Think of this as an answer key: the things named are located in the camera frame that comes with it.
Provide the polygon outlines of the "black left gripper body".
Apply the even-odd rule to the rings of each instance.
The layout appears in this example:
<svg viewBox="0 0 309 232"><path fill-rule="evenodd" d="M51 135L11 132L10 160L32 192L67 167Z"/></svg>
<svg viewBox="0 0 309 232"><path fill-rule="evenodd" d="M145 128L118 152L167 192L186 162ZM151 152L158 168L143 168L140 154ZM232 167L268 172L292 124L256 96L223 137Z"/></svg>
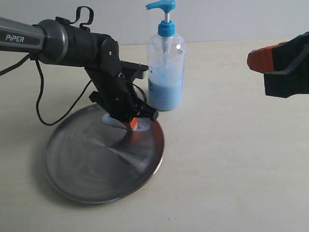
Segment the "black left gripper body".
<svg viewBox="0 0 309 232"><path fill-rule="evenodd" d="M85 67L97 91L90 95L90 100L100 105L112 118L129 123L132 118L141 117L141 109L147 104L134 90L133 81L125 77L122 68L116 75L100 68Z"/></svg>

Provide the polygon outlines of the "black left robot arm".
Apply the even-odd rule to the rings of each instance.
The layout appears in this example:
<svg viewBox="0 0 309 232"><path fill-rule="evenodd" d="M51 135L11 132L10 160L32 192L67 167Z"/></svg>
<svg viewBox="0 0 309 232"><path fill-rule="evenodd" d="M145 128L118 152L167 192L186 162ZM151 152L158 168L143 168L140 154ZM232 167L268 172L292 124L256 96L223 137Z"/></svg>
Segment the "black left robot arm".
<svg viewBox="0 0 309 232"><path fill-rule="evenodd" d="M62 18L45 19L27 25L7 18L0 20L1 51L25 53L24 60L36 65L83 67L96 91L90 100L101 106L111 118L133 127L138 118L156 121L158 111L138 97L135 79L143 79L148 66L123 61L119 44L108 34L94 33L90 25L94 11L78 27Z"/></svg>

